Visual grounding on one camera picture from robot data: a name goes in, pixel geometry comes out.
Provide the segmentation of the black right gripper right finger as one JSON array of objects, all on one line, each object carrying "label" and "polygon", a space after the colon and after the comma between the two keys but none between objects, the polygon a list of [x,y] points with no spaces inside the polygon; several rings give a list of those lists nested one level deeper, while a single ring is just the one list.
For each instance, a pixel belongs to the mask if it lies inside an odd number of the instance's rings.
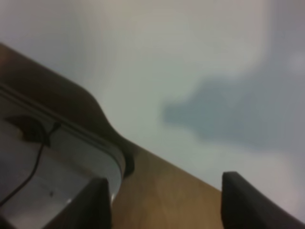
[{"label": "black right gripper right finger", "polygon": [[303,229],[237,172],[222,175],[221,220],[225,229]]}]

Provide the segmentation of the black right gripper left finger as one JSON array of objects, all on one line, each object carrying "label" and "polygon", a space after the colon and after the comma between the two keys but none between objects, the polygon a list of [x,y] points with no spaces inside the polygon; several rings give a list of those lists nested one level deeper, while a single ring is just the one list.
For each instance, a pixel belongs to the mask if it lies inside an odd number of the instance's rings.
[{"label": "black right gripper left finger", "polygon": [[110,229],[112,210],[109,184],[105,178],[94,178],[61,211],[46,229]]}]

